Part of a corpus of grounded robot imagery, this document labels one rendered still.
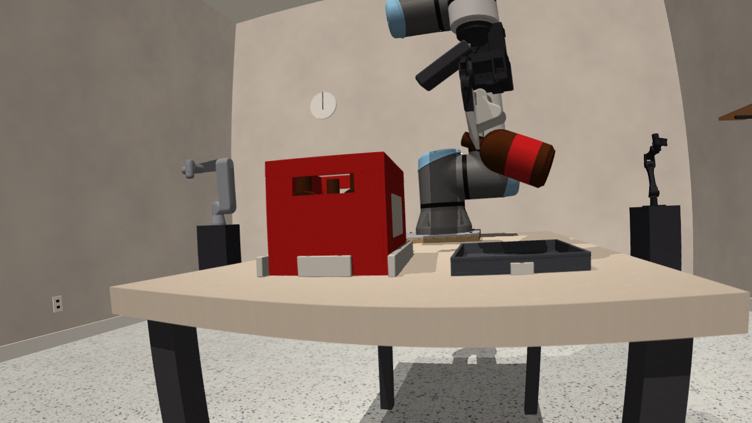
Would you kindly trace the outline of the red box with cut-out openings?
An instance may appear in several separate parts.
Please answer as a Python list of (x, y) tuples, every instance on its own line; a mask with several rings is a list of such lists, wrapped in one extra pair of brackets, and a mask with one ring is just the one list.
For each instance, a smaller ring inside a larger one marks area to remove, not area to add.
[[(327, 179), (350, 189), (335, 174), (352, 173), (354, 193), (327, 194)], [(269, 275), (297, 276), (297, 256), (351, 256), (353, 276), (388, 275), (407, 241), (404, 172), (385, 152), (266, 161), (265, 177)], [(296, 177), (316, 195), (294, 196)]]

